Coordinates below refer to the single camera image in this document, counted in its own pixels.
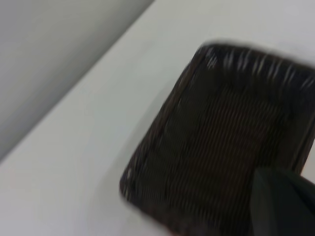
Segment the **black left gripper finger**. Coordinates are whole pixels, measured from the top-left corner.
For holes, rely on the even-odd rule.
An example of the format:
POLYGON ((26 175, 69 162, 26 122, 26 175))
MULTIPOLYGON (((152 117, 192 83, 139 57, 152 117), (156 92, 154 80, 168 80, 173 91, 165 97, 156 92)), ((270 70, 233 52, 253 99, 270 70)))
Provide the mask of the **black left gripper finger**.
POLYGON ((257 169, 250 210, 255 236, 313 236, 315 185, 290 171, 257 169))

